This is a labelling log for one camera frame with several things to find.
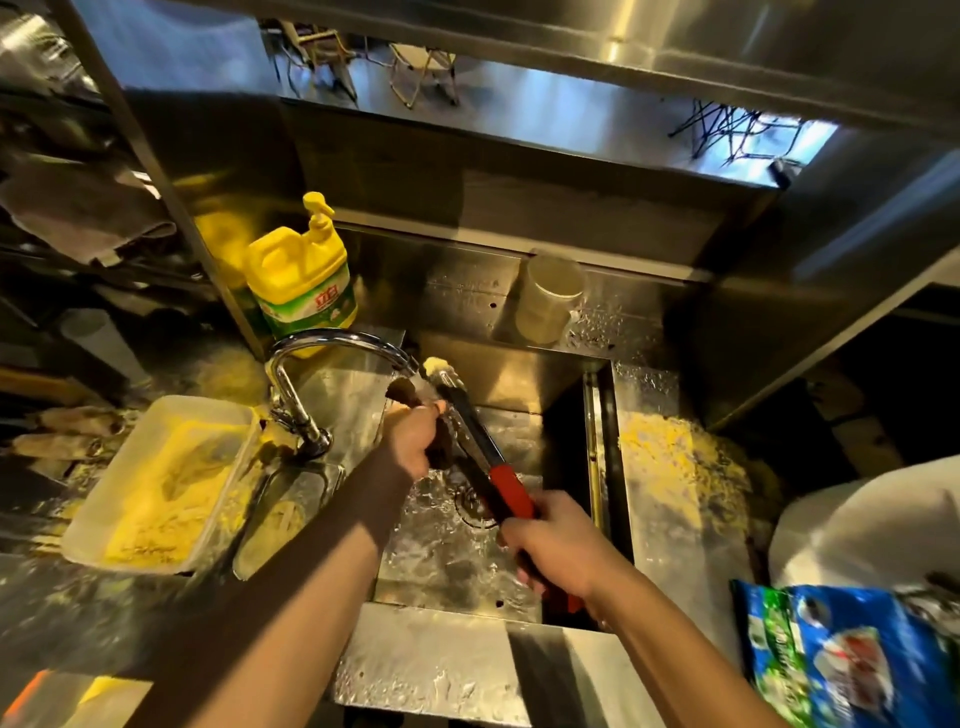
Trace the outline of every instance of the bottle label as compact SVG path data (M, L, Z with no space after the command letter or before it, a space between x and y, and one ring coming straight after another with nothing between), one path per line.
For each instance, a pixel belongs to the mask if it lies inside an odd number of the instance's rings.
M259 296L256 299L277 336L304 328L339 328L357 307L346 263L328 279L287 303L270 303Z

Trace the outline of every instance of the cylindrical container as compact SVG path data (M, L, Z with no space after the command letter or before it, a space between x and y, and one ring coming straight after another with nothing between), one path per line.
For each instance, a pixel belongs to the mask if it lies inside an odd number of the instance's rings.
M102 308L68 309L60 320L60 333L125 376L130 384L143 385L150 379Z
M583 295L580 263L555 255L535 255L523 271L516 330L535 344L556 341Z

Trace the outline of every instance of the stainless steel sink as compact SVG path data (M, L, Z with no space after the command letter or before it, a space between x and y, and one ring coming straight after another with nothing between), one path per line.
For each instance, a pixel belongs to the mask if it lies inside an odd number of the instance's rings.
M435 334L408 337L421 361L446 359L480 419L528 490L568 491L598 524L609 522L597 370L605 362L560 352L478 344ZM455 469L417 483L383 554L372 600L534 623L545 614L516 579L495 524ZM586 615L573 618L590 627Z

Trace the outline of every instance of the sink drain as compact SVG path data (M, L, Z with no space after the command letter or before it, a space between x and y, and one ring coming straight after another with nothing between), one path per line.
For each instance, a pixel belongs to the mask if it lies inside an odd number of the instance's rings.
M470 528L488 529L496 526L496 520L487 505L477 496L462 473L451 471L447 485L453 491L453 504L457 515Z

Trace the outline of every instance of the faucet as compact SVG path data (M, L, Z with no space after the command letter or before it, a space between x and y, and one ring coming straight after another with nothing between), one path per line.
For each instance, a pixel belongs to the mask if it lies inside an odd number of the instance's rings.
M373 352L389 361L394 369L404 376L415 376L420 369L417 360L393 344L378 336L362 331L349 331L345 328L306 328L303 331L288 334L277 341L270 349L267 359L267 377L273 385L276 400L271 414L277 422L302 440L298 455L314 459L325 455L333 445L333 436L314 422L303 408L303 402L294 388L293 382L283 368L283 362L298 349L319 346L353 347L365 352Z

